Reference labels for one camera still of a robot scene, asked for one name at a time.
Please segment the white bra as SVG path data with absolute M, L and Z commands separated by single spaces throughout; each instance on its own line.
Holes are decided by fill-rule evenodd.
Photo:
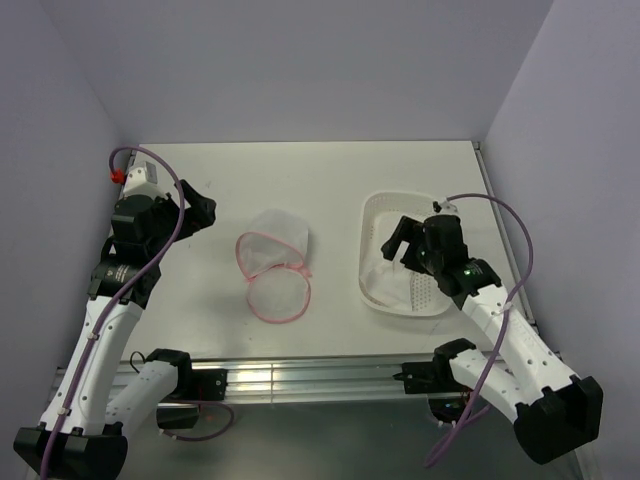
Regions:
M 434 282 L 399 261 L 365 259 L 360 264 L 361 300 L 371 309 L 405 317 L 431 317 L 448 304 L 435 292 Z

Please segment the white mesh laundry bag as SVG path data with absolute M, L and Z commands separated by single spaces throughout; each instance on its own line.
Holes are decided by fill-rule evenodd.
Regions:
M 257 215 L 236 241 L 238 267 L 248 283 L 251 312 L 269 324 L 297 320 L 311 299 L 311 273 L 306 266 L 309 226 L 280 209 Z

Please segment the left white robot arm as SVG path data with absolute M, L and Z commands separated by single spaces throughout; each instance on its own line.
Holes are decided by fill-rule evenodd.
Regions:
M 43 479 L 115 479 L 129 440 L 163 400 L 195 386 L 188 353 L 156 349 L 138 376 L 109 396 L 124 348 L 160 279 L 157 255 L 170 239 L 212 226 L 214 200 L 180 183 L 187 203 L 151 188 L 119 199 L 88 289 L 84 325 L 58 390 L 37 426 L 22 427 L 14 451 Z

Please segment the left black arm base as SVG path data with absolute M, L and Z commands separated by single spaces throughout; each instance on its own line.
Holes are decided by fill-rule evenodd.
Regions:
M 228 371 L 223 368 L 195 369 L 186 387 L 165 397 L 156 409 L 156 423 L 161 429 L 193 428 L 204 407 L 186 404 L 187 400 L 222 401 L 225 398 Z

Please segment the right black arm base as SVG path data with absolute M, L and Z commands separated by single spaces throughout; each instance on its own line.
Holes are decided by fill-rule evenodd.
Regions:
M 403 384 L 406 395 L 425 395 L 431 415 L 437 422 L 457 422 L 468 403 L 471 390 L 441 375 L 433 361 L 405 362 L 393 375 Z

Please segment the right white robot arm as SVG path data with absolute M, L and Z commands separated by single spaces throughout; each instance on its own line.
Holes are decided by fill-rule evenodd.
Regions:
M 513 305 L 491 266 L 470 257 L 458 216 L 402 217 L 381 252 L 393 260 L 400 249 L 405 251 L 402 264 L 431 276 L 506 364 L 504 369 L 491 366 L 471 341 L 457 339 L 434 352 L 438 386 L 452 390 L 464 385 L 478 393 L 509 419 L 521 448 L 540 465 L 598 437 L 603 389 L 552 352 Z

